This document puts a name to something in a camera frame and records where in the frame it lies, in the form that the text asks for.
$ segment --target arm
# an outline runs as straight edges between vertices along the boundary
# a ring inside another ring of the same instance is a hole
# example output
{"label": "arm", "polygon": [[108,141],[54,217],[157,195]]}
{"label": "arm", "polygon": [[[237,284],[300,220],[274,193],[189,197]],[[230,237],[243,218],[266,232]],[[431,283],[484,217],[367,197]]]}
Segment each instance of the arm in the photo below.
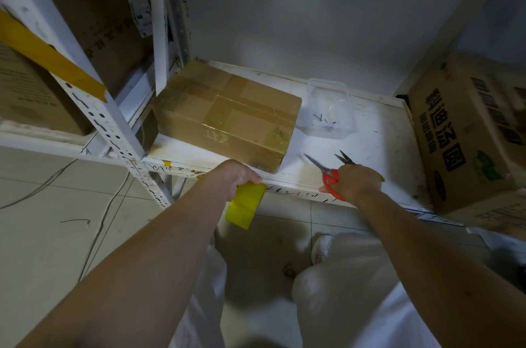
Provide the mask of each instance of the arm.
{"label": "arm", "polygon": [[429,233],[380,191],[376,172],[344,165],[339,174],[334,189],[365,213],[411,302],[443,348],[526,346],[526,295]]}
{"label": "arm", "polygon": [[228,160],[95,267],[17,345],[168,346],[207,245],[237,186],[261,182]]}

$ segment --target tiled floor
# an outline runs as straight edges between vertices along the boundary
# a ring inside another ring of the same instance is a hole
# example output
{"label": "tiled floor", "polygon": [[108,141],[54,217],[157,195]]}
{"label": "tiled floor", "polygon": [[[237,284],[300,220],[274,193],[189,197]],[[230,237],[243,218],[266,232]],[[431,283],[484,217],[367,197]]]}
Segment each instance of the tiled floor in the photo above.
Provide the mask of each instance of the tiled floor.
{"label": "tiled floor", "polygon": [[[71,159],[0,147],[0,206],[31,192]],[[0,348],[14,346],[77,282],[161,208],[131,177],[102,213],[127,171],[78,160],[41,193],[0,210]],[[184,191],[194,183],[188,180]],[[489,261],[492,253],[464,228],[427,223],[460,249]],[[301,347],[293,279],[310,265],[318,233],[372,233],[358,210],[268,193],[248,231],[221,219],[216,245],[228,265],[221,320],[228,348]]]}

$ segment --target yellow tape roll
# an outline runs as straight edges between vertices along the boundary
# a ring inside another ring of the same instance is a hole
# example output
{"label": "yellow tape roll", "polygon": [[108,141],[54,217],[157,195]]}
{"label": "yellow tape roll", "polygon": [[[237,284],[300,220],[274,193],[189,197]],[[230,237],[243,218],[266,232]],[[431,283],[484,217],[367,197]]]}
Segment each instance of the yellow tape roll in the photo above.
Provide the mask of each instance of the yellow tape roll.
{"label": "yellow tape roll", "polygon": [[236,195],[228,206],[225,219],[243,229],[248,229],[266,188],[264,183],[252,182],[238,186]]}
{"label": "yellow tape roll", "polygon": [[60,79],[106,102],[106,87],[0,10],[0,41],[41,65]]}

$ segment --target scissors handle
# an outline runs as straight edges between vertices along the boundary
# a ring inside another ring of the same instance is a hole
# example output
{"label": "scissors handle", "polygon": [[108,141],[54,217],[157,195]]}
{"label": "scissors handle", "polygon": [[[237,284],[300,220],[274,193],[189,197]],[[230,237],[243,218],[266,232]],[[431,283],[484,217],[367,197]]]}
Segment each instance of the scissors handle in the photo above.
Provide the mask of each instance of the scissors handle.
{"label": "scissors handle", "polygon": [[337,199],[341,201],[345,201],[344,198],[340,196],[337,192],[335,192],[333,188],[331,187],[331,185],[335,185],[340,181],[340,174],[338,173],[338,170],[331,169],[330,173],[331,175],[324,173],[322,176],[325,188],[330,194],[332,194]]}

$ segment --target red scissors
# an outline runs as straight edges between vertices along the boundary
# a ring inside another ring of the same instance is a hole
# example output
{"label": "red scissors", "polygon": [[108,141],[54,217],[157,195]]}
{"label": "red scissors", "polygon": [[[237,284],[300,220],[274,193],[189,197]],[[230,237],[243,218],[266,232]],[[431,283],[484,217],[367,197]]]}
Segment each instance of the red scissors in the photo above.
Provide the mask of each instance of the red scissors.
{"label": "red scissors", "polygon": [[[338,157],[341,160],[341,162],[343,162],[344,164],[354,164],[354,162],[349,157],[347,157],[343,151],[340,150],[340,153],[343,157],[340,157],[337,154],[335,154],[335,156]],[[321,177],[323,179],[324,186],[327,189],[327,191],[337,199],[345,201],[344,198],[338,193],[336,193],[334,190],[332,190],[332,187],[330,186],[335,185],[340,181],[340,174],[338,173],[338,170],[334,168],[330,169],[326,166],[321,165],[318,161],[313,159],[308,154],[305,154],[305,157],[312,161],[312,163],[321,170]]]}

